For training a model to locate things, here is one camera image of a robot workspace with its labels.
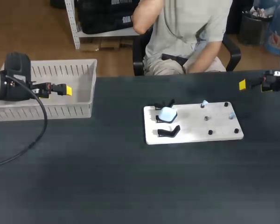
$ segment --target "metal shelf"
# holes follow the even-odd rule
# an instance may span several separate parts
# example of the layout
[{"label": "metal shelf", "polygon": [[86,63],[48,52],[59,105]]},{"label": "metal shelf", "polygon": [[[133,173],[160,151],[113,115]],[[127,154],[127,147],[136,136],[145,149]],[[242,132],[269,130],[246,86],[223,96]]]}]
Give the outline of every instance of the metal shelf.
[{"label": "metal shelf", "polygon": [[85,34],[82,31],[78,32],[78,37],[106,37],[106,36],[138,36],[133,28],[120,29],[115,31],[109,31],[100,34]]},{"label": "metal shelf", "polygon": [[80,38],[81,37],[108,37],[108,36],[137,36],[133,28],[120,29],[100,34],[85,34],[77,27],[76,17],[75,17],[75,5],[74,0],[64,0],[67,10],[67,15],[69,17],[71,33],[73,35],[74,43],[76,49],[80,49]]}]

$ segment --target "white plastic basket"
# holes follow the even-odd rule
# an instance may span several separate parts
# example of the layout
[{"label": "white plastic basket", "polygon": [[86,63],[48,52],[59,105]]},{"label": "white plastic basket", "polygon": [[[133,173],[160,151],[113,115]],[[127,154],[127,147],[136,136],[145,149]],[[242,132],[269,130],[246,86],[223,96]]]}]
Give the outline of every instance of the white plastic basket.
[{"label": "white plastic basket", "polygon": [[[96,82],[96,59],[31,61],[31,79],[37,83],[67,84],[72,96],[41,99],[48,119],[90,118]],[[0,101],[0,121],[43,119],[36,100]]]}]

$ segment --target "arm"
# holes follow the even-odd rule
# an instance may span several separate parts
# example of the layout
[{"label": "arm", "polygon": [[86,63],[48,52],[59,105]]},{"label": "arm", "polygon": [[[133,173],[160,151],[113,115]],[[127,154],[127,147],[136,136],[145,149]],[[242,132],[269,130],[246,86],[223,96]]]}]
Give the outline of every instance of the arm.
[{"label": "arm", "polygon": [[142,0],[133,14],[133,27],[144,34],[156,21],[164,7],[164,0]]},{"label": "arm", "polygon": [[217,57],[221,48],[221,41],[210,42],[201,51],[197,60],[188,68],[187,73],[205,72]]},{"label": "arm", "polygon": [[206,47],[201,53],[196,56],[196,60],[186,70],[187,73],[205,72],[213,63],[217,57],[224,33],[226,31],[227,18],[232,1],[225,0],[218,9],[214,9],[214,13],[211,15],[206,27]]}]

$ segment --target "black belt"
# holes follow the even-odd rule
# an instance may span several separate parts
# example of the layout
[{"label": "black belt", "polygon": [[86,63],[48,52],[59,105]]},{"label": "black belt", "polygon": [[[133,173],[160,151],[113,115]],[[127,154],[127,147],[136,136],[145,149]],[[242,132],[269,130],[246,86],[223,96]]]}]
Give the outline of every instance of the black belt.
[{"label": "black belt", "polygon": [[171,60],[173,60],[173,61],[176,61],[176,62],[179,63],[181,66],[183,66],[183,65],[188,61],[187,58],[162,54],[162,60],[163,60],[163,61],[168,60],[168,59],[171,59]]}]

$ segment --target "black table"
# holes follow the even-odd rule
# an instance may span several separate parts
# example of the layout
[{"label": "black table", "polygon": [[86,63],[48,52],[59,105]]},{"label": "black table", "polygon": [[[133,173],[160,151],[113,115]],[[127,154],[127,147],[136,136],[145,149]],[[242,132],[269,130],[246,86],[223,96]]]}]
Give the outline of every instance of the black table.
[{"label": "black table", "polygon": [[[0,167],[0,224],[280,224],[280,92],[238,90],[260,73],[98,78],[92,118]],[[245,138],[147,145],[143,107],[172,98],[230,101]],[[0,122],[0,156],[41,126]]]}]

